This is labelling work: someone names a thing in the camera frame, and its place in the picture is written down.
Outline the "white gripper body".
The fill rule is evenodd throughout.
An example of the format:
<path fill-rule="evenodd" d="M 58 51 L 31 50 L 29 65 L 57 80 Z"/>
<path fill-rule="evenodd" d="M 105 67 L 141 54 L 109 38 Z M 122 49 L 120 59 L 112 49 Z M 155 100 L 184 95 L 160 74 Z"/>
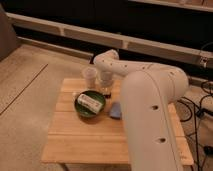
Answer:
<path fill-rule="evenodd" d="M 98 76 L 98 83 L 100 86 L 100 92 L 102 94 L 110 94 L 112 90 L 113 73 L 109 71 L 100 71 Z"/>

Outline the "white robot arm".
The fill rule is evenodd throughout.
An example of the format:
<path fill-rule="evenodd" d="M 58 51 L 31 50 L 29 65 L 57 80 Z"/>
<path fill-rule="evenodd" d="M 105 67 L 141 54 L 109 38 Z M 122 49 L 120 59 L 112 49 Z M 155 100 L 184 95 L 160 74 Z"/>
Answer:
<path fill-rule="evenodd" d="M 186 73 L 175 66 L 124 61 L 114 50 L 94 65 L 123 77 L 120 105 L 132 171 L 183 171 L 168 105 L 188 89 Z"/>

